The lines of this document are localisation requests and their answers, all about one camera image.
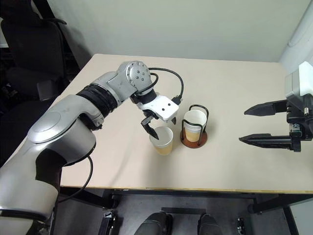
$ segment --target table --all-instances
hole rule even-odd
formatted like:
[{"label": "table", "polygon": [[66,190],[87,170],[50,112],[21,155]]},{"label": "table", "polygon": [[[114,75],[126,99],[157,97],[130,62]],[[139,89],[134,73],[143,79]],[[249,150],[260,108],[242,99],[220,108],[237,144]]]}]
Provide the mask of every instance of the table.
[{"label": "table", "polygon": [[[313,142],[303,141],[302,152],[294,153],[238,140],[254,133],[289,134],[286,113],[243,114],[258,103],[284,99],[287,74],[279,63],[96,54],[56,101],[131,60],[174,70],[184,80],[177,124],[153,120],[151,125],[173,130],[173,151],[169,156],[156,153],[140,125],[142,111],[127,100],[105,118],[102,130],[94,132],[97,146],[91,154],[94,172],[89,188],[313,193]],[[176,77],[157,73],[156,92],[169,98],[179,94]],[[179,140],[183,115],[192,104],[210,111],[208,141],[198,149],[187,148]],[[88,173],[88,161],[64,167],[61,185],[81,187]]]}]

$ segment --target black office chair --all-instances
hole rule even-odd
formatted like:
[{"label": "black office chair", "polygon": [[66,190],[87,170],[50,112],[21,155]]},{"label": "black office chair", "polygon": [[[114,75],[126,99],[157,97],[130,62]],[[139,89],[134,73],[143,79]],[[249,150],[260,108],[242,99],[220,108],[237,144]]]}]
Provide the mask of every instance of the black office chair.
[{"label": "black office chair", "polygon": [[30,0],[1,0],[0,14],[1,28],[16,63],[6,71],[6,80],[16,91],[31,97],[1,117],[1,167],[69,82],[63,38],[55,23],[40,19]]}]

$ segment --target cable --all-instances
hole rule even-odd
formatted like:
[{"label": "cable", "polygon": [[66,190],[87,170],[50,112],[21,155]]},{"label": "cable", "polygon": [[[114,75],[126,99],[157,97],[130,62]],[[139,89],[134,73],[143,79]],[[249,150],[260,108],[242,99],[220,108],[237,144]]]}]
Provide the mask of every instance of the cable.
[{"label": "cable", "polygon": [[87,158],[89,159],[89,162],[90,162],[90,173],[89,173],[89,176],[88,176],[88,179],[86,180],[86,183],[75,193],[73,193],[71,196],[68,196],[62,200],[59,200],[58,203],[61,203],[61,202],[64,202],[64,201],[67,201],[68,199],[71,199],[72,197],[76,196],[77,194],[79,194],[81,191],[83,191],[87,184],[89,183],[90,179],[91,179],[91,176],[92,176],[92,172],[93,172],[93,163],[92,163],[92,159],[90,156],[87,156]]},{"label": "cable", "polygon": [[176,72],[174,72],[172,70],[164,69],[164,68],[149,68],[149,70],[166,71],[166,72],[170,72],[170,73],[176,75],[179,78],[180,83],[181,83],[181,91],[180,91],[179,96],[182,98],[182,93],[184,92],[184,82],[182,81],[182,78],[181,78],[181,76],[178,73],[176,73]]},{"label": "cable", "polygon": [[154,73],[154,72],[152,72],[152,73],[150,73],[150,74],[151,74],[151,75],[154,75],[154,76],[156,77],[156,80],[155,80],[150,86],[148,86],[148,87],[146,87],[146,88],[144,88],[144,89],[142,89],[142,90],[136,92],[137,94],[142,93],[142,92],[145,92],[146,90],[150,89],[151,87],[153,87],[153,86],[157,83],[157,81],[158,81],[158,75],[157,75],[156,73]]}]

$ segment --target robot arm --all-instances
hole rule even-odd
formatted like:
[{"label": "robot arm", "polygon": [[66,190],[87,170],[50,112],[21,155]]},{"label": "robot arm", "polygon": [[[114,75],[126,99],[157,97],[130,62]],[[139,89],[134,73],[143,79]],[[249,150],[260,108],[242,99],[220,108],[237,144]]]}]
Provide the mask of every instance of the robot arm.
[{"label": "robot arm", "polygon": [[60,172],[86,158],[95,148],[92,131],[127,98],[143,110],[145,130],[152,118],[175,122],[181,95],[173,101],[156,94],[148,67],[140,61],[125,62],[77,95],[51,107],[28,131],[23,146],[0,169],[0,233],[26,234],[37,221],[46,221],[58,197]]},{"label": "robot arm", "polygon": [[301,152],[301,141],[313,138],[313,67],[304,62],[286,77],[286,100],[255,105],[245,111],[247,115],[268,116],[287,112],[289,136],[252,134],[240,141],[262,148],[285,148]]}]

